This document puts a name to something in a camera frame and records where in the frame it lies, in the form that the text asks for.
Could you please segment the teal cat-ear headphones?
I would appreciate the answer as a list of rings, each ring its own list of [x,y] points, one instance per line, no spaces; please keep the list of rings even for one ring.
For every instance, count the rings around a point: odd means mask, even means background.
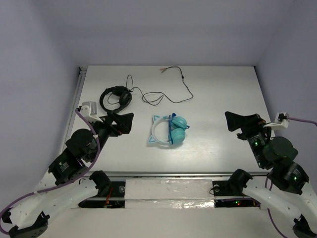
[[[153,115],[153,124],[151,127],[151,135],[147,141],[148,144],[159,144],[161,146],[174,146],[183,143],[186,137],[186,130],[190,128],[184,117],[178,116],[176,113],[170,115],[158,116]],[[156,127],[164,122],[168,122],[168,137],[167,141],[161,141],[155,134]]]

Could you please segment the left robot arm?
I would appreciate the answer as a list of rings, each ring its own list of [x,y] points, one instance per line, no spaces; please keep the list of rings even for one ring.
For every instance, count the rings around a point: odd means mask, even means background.
[[[25,194],[7,205],[0,218],[13,226],[9,231],[1,229],[1,233],[11,238],[38,238],[60,212],[110,191],[111,180],[105,172],[95,171],[88,178],[84,175],[97,162],[110,137],[130,133],[134,115],[109,113],[97,117],[85,116],[79,109],[75,112],[88,128],[76,130],[50,164],[48,173],[54,176],[55,186]]]

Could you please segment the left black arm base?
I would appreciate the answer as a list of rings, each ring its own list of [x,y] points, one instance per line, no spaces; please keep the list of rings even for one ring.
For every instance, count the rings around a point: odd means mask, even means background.
[[[103,171],[93,172],[89,180],[97,182],[98,193],[81,201],[80,208],[125,208],[126,181],[111,181]]]

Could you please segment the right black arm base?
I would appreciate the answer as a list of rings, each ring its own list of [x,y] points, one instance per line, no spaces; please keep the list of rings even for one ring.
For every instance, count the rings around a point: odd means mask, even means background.
[[[257,207],[261,204],[242,193],[246,188],[246,183],[252,176],[242,170],[237,169],[228,180],[216,180],[212,182],[209,194],[215,199],[216,208],[238,208],[238,207]]]

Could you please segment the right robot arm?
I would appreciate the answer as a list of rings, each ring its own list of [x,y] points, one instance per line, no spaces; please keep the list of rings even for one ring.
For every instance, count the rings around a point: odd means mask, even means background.
[[[228,180],[230,192],[236,196],[255,199],[268,210],[277,210],[290,220],[294,234],[299,238],[317,236],[317,194],[309,176],[297,163],[298,150],[285,137],[272,137],[274,130],[288,127],[291,118],[287,113],[278,113],[274,122],[267,123],[258,114],[242,116],[225,112],[230,132],[238,129],[238,139],[247,141],[261,169],[268,170],[267,179],[292,202],[261,187],[246,171],[237,169]]]

